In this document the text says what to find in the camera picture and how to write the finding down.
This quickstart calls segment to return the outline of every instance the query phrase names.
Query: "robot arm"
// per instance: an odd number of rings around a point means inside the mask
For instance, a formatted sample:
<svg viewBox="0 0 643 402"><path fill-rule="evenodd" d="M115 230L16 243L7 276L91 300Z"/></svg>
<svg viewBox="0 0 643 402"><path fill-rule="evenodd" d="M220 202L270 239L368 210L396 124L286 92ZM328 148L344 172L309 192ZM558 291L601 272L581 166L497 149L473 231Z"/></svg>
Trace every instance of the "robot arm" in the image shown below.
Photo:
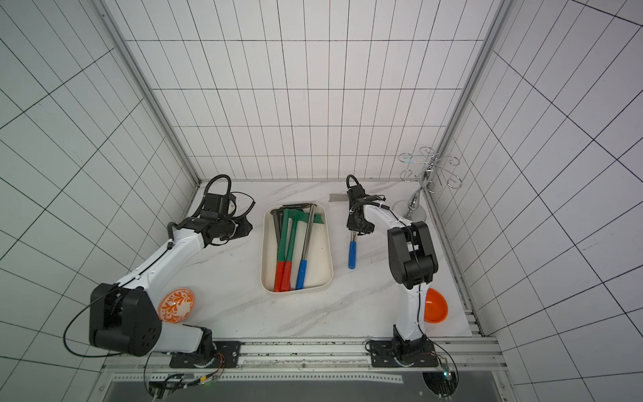
<svg viewBox="0 0 643 402"><path fill-rule="evenodd" d="M225 194L209 194L218 179L228 181ZM165 285L214 239L229 241L252 230L246 215L234 216L236 198L227 175L207 184L196 212L180 224L170 223L170 239L143 264L115 284L100 284L91 293L89 342L92 346L144 356L150 351L190 354L198 365L207 365L216 354L212 332L206 328L162 322L156 312Z"/></svg>
<svg viewBox="0 0 643 402"><path fill-rule="evenodd" d="M353 186L349 183L351 178L355 181ZM346 185L350 207L348 229L358 235L372 233L376 223L386 229L388 267L395 281L404 286L400 312L393 326L392 346L399 361L412 360L432 348L419 323L420 285L431 282L438 270L429 228L424 222L411 222L396 216L384 204L383 196L366 194L353 175L346 178Z"/></svg>

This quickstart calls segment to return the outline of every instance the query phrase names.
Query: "orange pattern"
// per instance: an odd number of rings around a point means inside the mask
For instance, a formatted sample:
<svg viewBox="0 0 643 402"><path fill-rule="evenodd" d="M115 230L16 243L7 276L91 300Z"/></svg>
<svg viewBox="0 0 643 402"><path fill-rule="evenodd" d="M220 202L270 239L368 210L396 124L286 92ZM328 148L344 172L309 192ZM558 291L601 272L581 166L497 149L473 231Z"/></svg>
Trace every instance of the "orange pattern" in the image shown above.
<svg viewBox="0 0 643 402"><path fill-rule="evenodd" d="M158 307L162 321L176 324L188 318L194 309L194 293L188 288L179 288L168 293Z"/></svg>

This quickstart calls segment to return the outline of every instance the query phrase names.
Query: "orange bowl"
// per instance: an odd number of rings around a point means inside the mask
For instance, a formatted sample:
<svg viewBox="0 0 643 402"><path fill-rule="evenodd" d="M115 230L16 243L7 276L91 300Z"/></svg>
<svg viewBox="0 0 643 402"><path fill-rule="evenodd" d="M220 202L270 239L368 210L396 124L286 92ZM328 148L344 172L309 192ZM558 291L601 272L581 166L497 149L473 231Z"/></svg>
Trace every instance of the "orange bowl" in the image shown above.
<svg viewBox="0 0 643 402"><path fill-rule="evenodd" d="M437 290L429 288L426 291L426 303L424 305L424 321L437 324L446 319L449 315L449 306L444 296Z"/></svg>

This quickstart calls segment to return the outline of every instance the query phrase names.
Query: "mounting plate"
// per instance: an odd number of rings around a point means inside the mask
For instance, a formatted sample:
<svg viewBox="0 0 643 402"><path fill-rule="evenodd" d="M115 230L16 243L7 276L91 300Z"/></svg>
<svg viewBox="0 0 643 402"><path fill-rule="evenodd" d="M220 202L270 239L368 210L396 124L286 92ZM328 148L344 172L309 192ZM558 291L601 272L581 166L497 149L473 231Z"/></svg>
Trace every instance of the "mounting plate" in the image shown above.
<svg viewBox="0 0 643 402"><path fill-rule="evenodd" d="M216 351L220 352L224 359L225 363L223 367L226 369L232 369L237 366L239 361L239 349L241 348L241 342L236 341L216 341L214 342L216 346ZM216 368L221 364L219 355L215 356L214 360L207 365L206 367L199 367L204 369ZM172 360L170 360L170 368L172 369L194 369L195 361L194 356L188 353L176 353L172 355Z"/></svg>
<svg viewBox="0 0 643 402"><path fill-rule="evenodd" d="M371 340L367 343L367 349L370 353L370 361L373 367L438 367L438 359L430 352L435 352L435 347L427 345L423 354L419 354L409 361L398 361L393 352L393 342Z"/></svg>

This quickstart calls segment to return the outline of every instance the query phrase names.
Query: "table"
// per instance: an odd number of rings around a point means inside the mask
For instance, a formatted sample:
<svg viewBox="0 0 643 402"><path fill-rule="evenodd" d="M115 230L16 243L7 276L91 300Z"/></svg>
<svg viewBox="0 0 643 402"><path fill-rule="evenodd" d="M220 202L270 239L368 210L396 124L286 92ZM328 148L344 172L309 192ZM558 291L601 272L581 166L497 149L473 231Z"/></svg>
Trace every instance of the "table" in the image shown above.
<svg viewBox="0 0 643 402"><path fill-rule="evenodd" d="M361 184L367 194L384 194L390 206L407 199L417 188L417 183L402 181ZM197 191L190 214L200 202L204 187ZM358 267L349 270L348 202L329 202L330 193L346 192L344 182L235 181L232 190L255 198L257 204L248 215L254 229L247 237L225 246L201 250L170 280L166 293L186 287L195 294L195 310L182 324L210 328L214 338L392 337L403 287L395 283L388 268L386 231L376 227L374 233L359 237ZM210 189L224 191L224 181ZM244 203L243 195L238 196L239 210L243 211L248 203ZM326 210L334 276L330 286L321 291L270 294L260 282L263 216L270 206L298 202L319 203ZM439 270L433 282L422 289L431 286L440 291L449 305L449 316L439 324L422 321L424 332L430 338L471 336L437 231L430 219L427 224Z"/></svg>

